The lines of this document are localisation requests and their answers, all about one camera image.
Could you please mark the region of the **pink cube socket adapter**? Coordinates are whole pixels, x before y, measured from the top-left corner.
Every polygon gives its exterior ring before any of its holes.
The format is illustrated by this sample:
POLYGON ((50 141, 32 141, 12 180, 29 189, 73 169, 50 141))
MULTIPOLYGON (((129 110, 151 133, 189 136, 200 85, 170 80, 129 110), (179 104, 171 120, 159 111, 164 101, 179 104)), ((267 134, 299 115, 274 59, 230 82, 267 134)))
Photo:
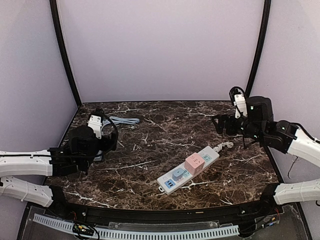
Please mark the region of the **pink cube socket adapter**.
POLYGON ((184 168, 194 176, 203 169, 204 164, 205 160, 195 152, 185 159, 184 168))

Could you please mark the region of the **white colourful power strip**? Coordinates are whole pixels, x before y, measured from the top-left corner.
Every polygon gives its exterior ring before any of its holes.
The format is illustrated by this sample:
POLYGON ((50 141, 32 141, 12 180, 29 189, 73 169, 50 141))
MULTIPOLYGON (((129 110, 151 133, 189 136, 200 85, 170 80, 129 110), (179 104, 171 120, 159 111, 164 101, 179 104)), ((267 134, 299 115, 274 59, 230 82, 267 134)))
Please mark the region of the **white colourful power strip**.
POLYGON ((165 193, 167 195, 170 195, 176 190, 180 189, 189 181, 197 177, 204 170, 208 169, 213 163, 215 163, 220 157, 219 152, 222 150, 222 148, 223 144, 221 143, 215 147, 206 146, 205 148, 197 152, 205 160, 205 163, 203 169, 195 175, 191 175, 185 169, 185 159, 183 163, 179 164, 175 168, 157 178, 157 183, 159 185, 158 189, 162 193, 165 193), (178 168, 182 168, 184 170, 183 177, 178 181, 174 181, 172 177, 173 171, 178 168))

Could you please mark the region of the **blue-grey power strip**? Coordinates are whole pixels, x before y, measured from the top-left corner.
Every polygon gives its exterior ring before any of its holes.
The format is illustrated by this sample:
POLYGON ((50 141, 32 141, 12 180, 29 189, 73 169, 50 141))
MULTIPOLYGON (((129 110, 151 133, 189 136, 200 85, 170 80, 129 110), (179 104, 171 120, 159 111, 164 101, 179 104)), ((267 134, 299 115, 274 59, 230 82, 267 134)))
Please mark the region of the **blue-grey power strip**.
POLYGON ((94 162, 100 162, 100 161, 102 161, 103 155, 104 155, 104 154, 103 154, 103 151, 99 150, 93 161, 94 161, 94 162))

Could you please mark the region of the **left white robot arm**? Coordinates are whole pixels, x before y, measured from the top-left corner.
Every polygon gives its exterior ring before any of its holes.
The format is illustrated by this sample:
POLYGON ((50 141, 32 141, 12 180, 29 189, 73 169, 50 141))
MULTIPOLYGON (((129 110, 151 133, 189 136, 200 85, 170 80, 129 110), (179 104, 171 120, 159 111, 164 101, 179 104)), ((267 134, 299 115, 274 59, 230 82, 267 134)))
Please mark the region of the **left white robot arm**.
POLYGON ((109 136, 87 125, 71 130, 64 147, 25 153, 0 153, 0 194, 50 208, 66 204, 63 190, 58 186, 37 185, 18 176, 38 175, 63 177, 77 172, 88 173, 90 165, 117 148, 118 129, 109 136))

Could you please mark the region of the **blue plug adapter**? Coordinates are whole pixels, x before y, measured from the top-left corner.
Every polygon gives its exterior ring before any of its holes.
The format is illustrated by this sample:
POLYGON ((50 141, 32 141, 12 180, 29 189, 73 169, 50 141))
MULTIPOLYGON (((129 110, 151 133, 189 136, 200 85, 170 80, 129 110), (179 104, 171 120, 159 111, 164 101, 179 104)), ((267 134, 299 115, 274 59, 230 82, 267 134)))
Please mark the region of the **blue plug adapter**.
POLYGON ((177 182, 183 178, 184 170, 182 168, 177 168, 172 173, 172 179, 177 182))

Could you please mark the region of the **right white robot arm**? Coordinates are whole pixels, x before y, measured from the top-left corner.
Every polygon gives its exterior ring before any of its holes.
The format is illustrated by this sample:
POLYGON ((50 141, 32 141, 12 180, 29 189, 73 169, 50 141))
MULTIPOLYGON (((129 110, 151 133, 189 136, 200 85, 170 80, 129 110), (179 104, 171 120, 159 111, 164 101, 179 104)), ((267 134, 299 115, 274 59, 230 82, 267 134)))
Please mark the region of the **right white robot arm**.
MULTIPOLYGON (((211 118, 216 132, 240 134, 262 147, 289 154, 296 160, 304 159, 316 167, 320 165, 320 141, 296 122, 274 121, 272 102, 263 96, 245 98, 241 94, 231 97, 235 112, 211 118)), ((268 184, 260 196, 261 202, 275 206, 295 202, 320 201, 319 179, 297 183, 268 184)))

